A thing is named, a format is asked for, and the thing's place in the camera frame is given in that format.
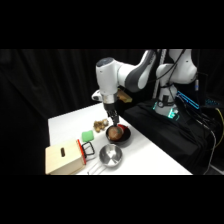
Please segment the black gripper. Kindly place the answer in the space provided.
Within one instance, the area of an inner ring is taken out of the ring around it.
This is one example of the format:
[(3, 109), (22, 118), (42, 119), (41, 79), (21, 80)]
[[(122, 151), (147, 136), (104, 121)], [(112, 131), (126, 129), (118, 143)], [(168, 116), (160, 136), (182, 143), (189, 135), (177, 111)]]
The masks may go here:
[(114, 103), (112, 104), (103, 104), (104, 109), (107, 112), (108, 119), (113, 121), (113, 126), (117, 126), (119, 124), (119, 115), (116, 112), (116, 106)]

